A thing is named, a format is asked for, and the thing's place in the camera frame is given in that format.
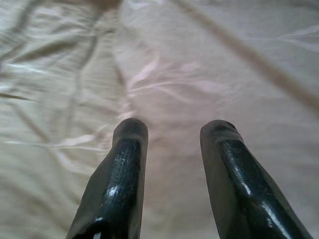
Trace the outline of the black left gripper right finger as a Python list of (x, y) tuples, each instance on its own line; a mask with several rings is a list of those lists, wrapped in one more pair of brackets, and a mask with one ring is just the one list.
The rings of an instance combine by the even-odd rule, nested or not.
[(314, 239), (233, 124), (207, 123), (200, 146), (220, 239)]

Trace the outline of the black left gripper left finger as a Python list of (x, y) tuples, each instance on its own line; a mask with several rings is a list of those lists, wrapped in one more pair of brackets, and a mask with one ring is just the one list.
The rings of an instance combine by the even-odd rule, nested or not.
[(90, 177), (66, 239), (140, 239), (148, 128), (125, 119)]

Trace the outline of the beige satin bed sheet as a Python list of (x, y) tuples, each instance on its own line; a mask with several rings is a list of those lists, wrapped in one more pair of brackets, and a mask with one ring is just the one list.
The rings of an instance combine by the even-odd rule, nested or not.
[(141, 239), (219, 239), (215, 119), (319, 239), (319, 0), (0, 0), (0, 239), (65, 239), (127, 118), (149, 130)]

